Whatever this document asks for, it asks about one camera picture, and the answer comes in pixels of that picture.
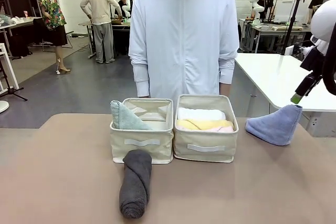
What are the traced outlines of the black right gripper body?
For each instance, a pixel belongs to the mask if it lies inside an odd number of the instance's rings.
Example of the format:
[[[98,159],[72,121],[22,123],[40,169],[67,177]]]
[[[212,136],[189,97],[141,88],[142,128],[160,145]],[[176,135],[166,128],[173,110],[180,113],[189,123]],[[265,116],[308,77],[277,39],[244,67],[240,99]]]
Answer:
[[[306,54],[300,67],[307,71],[311,71],[312,75],[319,76],[322,75],[324,60],[325,56],[317,48],[311,48]]]

